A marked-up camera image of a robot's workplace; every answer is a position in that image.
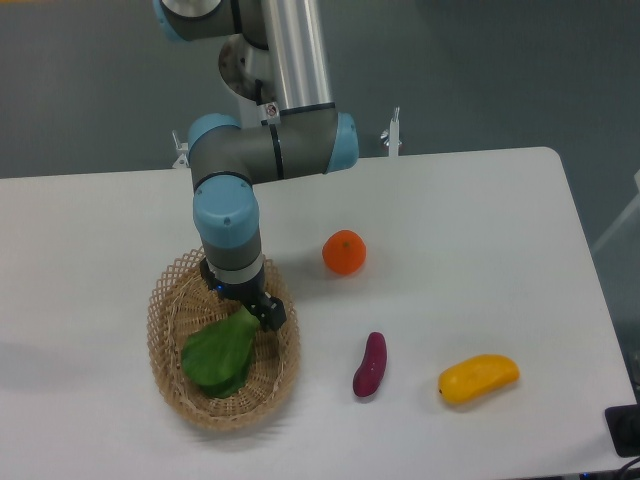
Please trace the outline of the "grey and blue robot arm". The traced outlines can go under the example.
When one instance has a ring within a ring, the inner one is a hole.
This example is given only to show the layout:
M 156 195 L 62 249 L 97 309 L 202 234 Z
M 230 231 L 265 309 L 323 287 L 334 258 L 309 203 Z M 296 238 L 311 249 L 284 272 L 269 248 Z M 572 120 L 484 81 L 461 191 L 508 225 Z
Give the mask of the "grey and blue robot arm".
M 353 167 L 353 118 L 337 111 L 314 1 L 157 1 L 166 34 L 185 42 L 225 39 L 220 75 L 255 105 L 257 122 L 208 114 L 188 131 L 193 220 L 205 257 L 200 273 L 219 297 L 240 302 L 265 330 L 286 321 L 265 287 L 258 184 Z

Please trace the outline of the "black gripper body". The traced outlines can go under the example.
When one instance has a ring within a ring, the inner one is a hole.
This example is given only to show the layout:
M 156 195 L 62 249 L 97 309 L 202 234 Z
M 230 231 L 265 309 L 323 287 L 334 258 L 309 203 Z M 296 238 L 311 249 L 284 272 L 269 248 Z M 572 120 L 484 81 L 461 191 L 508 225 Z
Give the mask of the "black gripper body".
M 264 268 L 261 268 L 250 280 L 238 284 L 225 283 L 219 280 L 210 270 L 206 260 L 200 261 L 199 273 L 207 288 L 216 293 L 222 300 L 239 301 L 242 304 L 251 306 L 257 305 L 265 293 Z

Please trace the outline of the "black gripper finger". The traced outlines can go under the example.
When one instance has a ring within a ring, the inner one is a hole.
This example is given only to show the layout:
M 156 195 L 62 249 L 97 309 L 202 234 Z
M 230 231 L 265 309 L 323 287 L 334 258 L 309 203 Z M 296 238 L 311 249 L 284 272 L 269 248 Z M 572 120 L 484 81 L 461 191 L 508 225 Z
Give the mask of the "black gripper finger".
M 265 332 L 278 331 L 287 320 L 282 300 L 267 292 L 249 299 L 243 303 L 243 306 L 258 320 L 260 327 Z

